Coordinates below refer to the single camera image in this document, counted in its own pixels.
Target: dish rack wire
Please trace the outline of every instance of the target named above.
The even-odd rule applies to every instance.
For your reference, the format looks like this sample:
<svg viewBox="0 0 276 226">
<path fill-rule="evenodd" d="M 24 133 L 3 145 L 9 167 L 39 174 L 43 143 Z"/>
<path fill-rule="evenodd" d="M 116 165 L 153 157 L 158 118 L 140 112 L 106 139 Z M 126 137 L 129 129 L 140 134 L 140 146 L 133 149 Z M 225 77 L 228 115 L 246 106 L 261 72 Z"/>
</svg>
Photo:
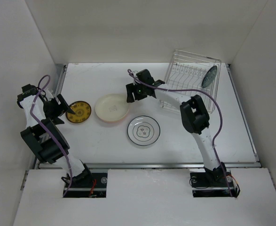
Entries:
<svg viewBox="0 0 276 226">
<path fill-rule="evenodd" d="M 214 65 L 218 68 L 214 81 L 208 87 L 202 88 L 201 84 L 205 74 Z M 168 84 L 169 89 L 198 89 L 211 95 L 216 100 L 220 71 L 221 60 L 177 49 L 170 60 L 164 82 Z M 182 91 L 179 93 L 189 97 L 198 94 L 202 97 L 208 113 L 212 113 L 215 109 L 212 100 L 200 92 Z M 169 103 L 160 102 L 163 108 L 180 112 Z"/>
</svg>

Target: white wall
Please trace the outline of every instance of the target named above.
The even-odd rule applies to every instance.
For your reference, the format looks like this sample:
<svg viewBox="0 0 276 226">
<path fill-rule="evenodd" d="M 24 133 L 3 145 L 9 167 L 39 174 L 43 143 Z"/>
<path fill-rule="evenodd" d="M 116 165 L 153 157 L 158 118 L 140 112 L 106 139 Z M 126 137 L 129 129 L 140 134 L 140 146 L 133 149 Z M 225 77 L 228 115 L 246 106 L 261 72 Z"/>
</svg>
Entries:
<svg viewBox="0 0 276 226">
<path fill-rule="evenodd" d="M 55 76 L 55 65 L 25 1 L 0 0 L 0 226 L 12 224 L 32 157 L 20 137 L 26 120 L 16 96 L 46 73 Z"/>
<path fill-rule="evenodd" d="M 267 0 L 26 0 L 56 63 L 169 62 L 174 49 L 230 63 Z"/>
<path fill-rule="evenodd" d="M 276 184 L 276 1 L 268 1 L 230 68 L 259 158 Z"/>
</svg>

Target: red wire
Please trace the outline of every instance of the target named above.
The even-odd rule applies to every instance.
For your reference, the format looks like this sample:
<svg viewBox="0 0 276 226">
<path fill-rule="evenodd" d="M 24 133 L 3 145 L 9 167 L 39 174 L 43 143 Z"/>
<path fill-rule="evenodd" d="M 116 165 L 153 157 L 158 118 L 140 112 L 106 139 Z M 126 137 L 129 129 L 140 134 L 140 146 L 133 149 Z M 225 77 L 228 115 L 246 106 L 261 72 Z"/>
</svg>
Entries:
<svg viewBox="0 0 276 226">
<path fill-rule="evenodd" d="M 97 181 L 96 181 L 96 179 L 94 179 L 94 181 L 93 181 L 93 186 L 92 186 L 92 188 L 91 188 L 91 190 L 90 190 L 89 196 L 90 196 L 91 194 L 93 194 L 93 190 L 94 190 L 94 188 L 95 188 L 95 186 L 96 186 L 96 183 L 97 183 Z"/>
</svg>

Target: white tabletop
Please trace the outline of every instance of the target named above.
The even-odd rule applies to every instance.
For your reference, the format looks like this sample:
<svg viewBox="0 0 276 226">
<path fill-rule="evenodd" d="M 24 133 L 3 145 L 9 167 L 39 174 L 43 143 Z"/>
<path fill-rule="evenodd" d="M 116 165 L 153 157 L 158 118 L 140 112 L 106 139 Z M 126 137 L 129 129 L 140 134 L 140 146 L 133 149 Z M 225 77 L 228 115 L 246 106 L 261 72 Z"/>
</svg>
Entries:
<svg viewBox="0 0 276 226">
<path fill-rule="evenodd" d="M 14 226 L 276 226 L 267 169 L 232 169 L 235 198 L 193 198 L 187 169 L 113 169 L 106 198 L 62 198 L 64 170 L 30 170 Z"/>
<path fill-rule="evenodd" d="M 126 84 L 133 82 L 127 69 L 148 69 L 155 80 L 164 79 L 168 63 L 69 64 L 62 95 L 71 104 L 83 100 L 92 114 L 82 124 L 71 124 L 62 116 L 58 128 L 70 145 L 70 152 L 86 163 L 202 163 L 193 137 L 184 129 L 180 113 L 161 108 L 159 101 L 148 97 L 130 104 L 127 117 L 118 123 L 105 123 L 95 114 L 98 98 L 111 93 L 126 94 Z M 217 102 L 224 123 L 216 139 L 216 148 L 224 162 L 255 162 L 252 145 L 244 125 L 225 64 L 221 65 Z M 154 118 L 161 127 L 156 143 L 141 147 L 127 136 L 127 126 L 136 116 Z M 217 110 L 210 115 L 212 136 L 219 127 Z"/>
</svg>

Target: yellow plate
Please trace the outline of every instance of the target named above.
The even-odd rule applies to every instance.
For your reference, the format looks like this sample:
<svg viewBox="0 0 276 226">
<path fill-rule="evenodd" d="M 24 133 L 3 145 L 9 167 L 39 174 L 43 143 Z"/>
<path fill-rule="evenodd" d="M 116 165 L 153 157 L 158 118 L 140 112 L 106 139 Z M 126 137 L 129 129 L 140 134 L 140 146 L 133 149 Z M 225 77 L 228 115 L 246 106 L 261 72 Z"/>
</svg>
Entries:
<svg viewBox="0 0 276 226">
<path fill-rule="evenodd" d="M 70 108 L 75 114 L 66 112 L 66 118 L 72 123 L 81 123 L 87 120 L 91 115 L 91 106 L 85 101 L 75 101 L 70 104 Z"/>
</svg>

